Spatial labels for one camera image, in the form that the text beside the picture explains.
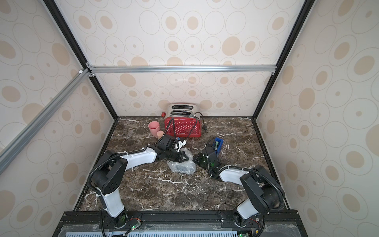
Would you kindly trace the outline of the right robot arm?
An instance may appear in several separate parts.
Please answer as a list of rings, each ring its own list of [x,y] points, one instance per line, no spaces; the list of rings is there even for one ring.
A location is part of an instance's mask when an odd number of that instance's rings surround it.
[[[268,214],[284,207],[284,190],[261,165],[243,168],[220,163],[215,148],[206,147],[193,158],[212,179],[241,185],[248,199],[234,209],[235,223],[243,226],[256,214]]]

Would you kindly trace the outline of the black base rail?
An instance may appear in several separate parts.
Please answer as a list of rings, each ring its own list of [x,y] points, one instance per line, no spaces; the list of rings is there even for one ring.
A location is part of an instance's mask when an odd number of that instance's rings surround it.
[[[116,228],[104,211],[65,212],[55,237],[305,237],[295,210],[256,214],[238,224],[232,211],[128,211]]]

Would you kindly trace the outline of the horizontal aluminium frame bar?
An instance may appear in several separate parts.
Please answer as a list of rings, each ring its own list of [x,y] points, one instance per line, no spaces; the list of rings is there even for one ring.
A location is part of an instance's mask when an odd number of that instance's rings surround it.
[[[91,74],[167,74],[167,73],[230,73],[270,72],[275,65],[181,65],[181,66],[93,66],[86,68]]]

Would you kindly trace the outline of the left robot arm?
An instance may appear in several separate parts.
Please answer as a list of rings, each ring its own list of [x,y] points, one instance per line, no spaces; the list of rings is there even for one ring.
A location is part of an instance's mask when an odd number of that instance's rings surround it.
[[[189,157],[182,151],[187,143],[164,132],[154,144],[149,144],[140,150],[117,153],[106,151],[94,165],[87,178],[87,186],[100,198],[103,209],[114,219],[124,215],[125,207],[121,201],[119,187],[126,171],[137,166],[152,164],[161,160],[182,163]]]

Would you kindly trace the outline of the clear bubble wrap sheet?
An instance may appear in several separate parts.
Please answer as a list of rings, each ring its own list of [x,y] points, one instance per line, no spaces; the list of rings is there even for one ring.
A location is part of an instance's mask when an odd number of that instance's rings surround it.
[[[182,148],[185,155],[189,158],[187,161],[182,163],[177,162],[167,162],[168,167],[172,172],[182,173],[187,175],[192,175],[196,172],[196,164],[193,162],[193,154],[188,148]]]

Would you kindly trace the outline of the red polka dot toaster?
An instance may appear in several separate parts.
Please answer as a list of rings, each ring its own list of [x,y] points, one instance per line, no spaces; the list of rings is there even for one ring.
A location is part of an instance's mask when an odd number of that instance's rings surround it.
[[[171,136],[199,138],[202,134],[200,109],[195,104],[172,103],[164,116],[165,131]]]

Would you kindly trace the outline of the diagonal aluminium frame bar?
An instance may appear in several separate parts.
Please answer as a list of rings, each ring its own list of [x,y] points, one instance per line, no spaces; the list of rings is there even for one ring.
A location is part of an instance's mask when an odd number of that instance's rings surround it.
[[[32,138],[40,131],[47,121],[56,113],[73,91],[89,77],[89,69],[78,73],[41,112],[15,137],[1,153],[1,173],[3,173],[12,161],[19,155]]]

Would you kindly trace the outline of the pink plastic cup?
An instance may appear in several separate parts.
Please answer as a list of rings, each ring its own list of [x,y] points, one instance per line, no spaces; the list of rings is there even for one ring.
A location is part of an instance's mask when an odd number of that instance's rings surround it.
[[[158,132],[160,131],[160,124],[158,121],[152,121],[148,124],[148,128],[154,137],[158,137]]]

